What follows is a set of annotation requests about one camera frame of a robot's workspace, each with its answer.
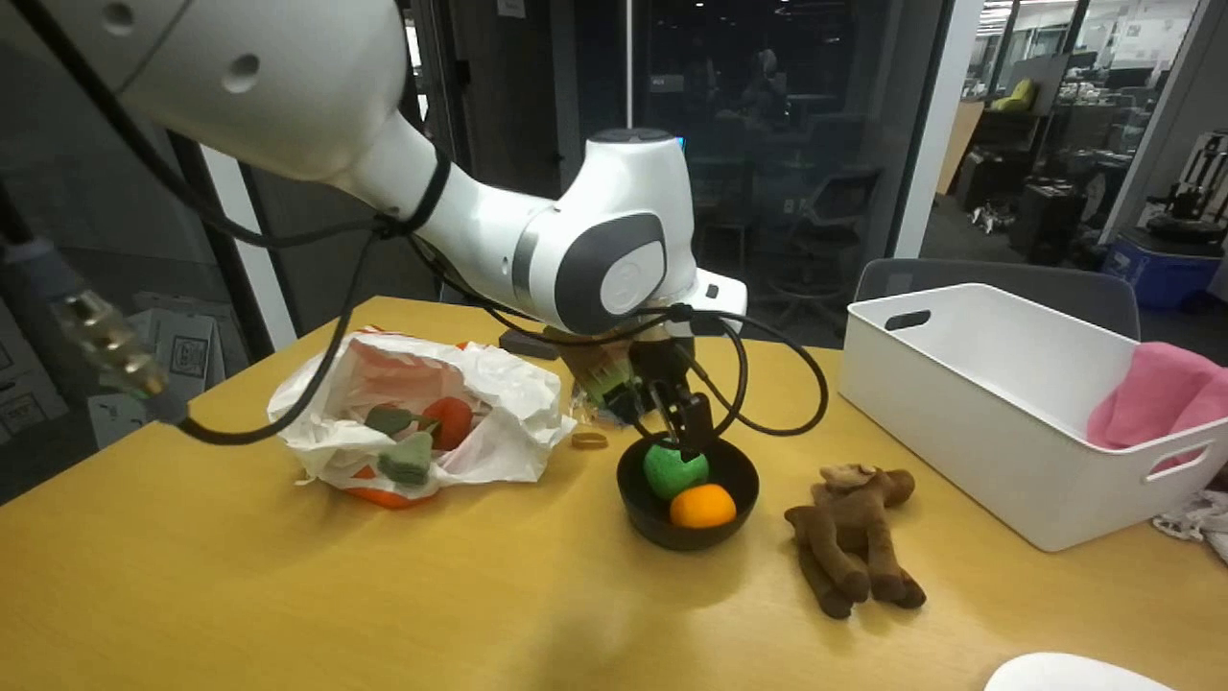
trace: green fruit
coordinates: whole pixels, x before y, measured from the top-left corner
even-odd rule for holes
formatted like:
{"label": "green fruit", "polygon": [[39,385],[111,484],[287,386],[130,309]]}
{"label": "green fruit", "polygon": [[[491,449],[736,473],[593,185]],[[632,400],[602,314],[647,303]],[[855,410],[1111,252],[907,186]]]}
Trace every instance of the green fruit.
{"label": "green fruit", "polygon": [[380,401],[380,406],[369,410],[363,427],[395,436],[395,433],[401,433],[406,427],[414,427],[414,414],[401,410],[401,406]]}
{"label": "green fruit", "polygon": [[647,445],[646,475],[655,497],[674,497],[679,490],[701,484],[708,475],[706,458],[681,458],[674,445]]}
{"label": "green fruit", "polygon": [[400,487],[422,487],[429,484],[429,433],[414,428],[395,449],[380,451],[380,473]]}

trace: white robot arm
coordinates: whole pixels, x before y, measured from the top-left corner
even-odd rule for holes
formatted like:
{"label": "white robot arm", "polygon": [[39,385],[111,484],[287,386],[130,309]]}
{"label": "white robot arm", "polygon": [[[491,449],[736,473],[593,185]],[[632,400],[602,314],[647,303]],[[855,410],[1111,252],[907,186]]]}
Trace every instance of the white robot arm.
{"label": "white robot arm", "polygon": [[414,220],[468,287],[573,335],[638,305],[745,309],[696,269],[679,139],[586,141],[559,200],[470,180],[400,116],[406,38],[391,0],[41,0],[135,109],[280,177]]}

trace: white plastic bag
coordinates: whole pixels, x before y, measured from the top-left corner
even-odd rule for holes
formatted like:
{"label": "white plastic bag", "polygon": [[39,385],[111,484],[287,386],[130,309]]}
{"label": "white plastic bag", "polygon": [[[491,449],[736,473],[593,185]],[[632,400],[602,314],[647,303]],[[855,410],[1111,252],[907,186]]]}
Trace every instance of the white plastic bag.
{"label": "white plastic bag", "polygon": [[[319,356],[287,377],[268,418],[280,418],[308,386]],[[414,445],[369,427],[371,406],[401,406],[418,418],[437,400],[470,401],[470,427],[455,449],[435,449],[418,484],[395,478],[389,458]],[[353,335],[312,406],[280,433],[308,478],[346,490],[427,497],[444,484],[537,484],[547,451],[569,440],[574,418],[559,410],[559,377],[491,345],[442,345],[395,335]]]}

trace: brown teddy bear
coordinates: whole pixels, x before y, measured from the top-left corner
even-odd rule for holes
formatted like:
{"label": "brown teddy bear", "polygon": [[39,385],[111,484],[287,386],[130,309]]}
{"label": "brown teddy bear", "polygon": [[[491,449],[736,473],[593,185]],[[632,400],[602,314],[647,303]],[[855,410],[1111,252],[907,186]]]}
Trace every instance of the brown teddy bear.
{"label": "brown teddy bear", "polygon": [[799,565],[829,616],[846,616],[867,596],[916,610],[922,583],[893,560],[885,506],[912,495],[908,473],[862,463],[820,466],[814,506],[791,506]]}

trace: white storage basket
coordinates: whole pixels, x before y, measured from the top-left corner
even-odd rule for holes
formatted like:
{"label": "white storage basket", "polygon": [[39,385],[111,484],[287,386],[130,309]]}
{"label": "white storage basket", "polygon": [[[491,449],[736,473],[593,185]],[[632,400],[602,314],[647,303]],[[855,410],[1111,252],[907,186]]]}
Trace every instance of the white storage basket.
{"label": "white storage basket", "polygon": [[845,400],[1040,548],[1191,501],[1228,461],[1228,418],[1133,449],[1086,440],[1133,337],[986,284],[846,305]]}

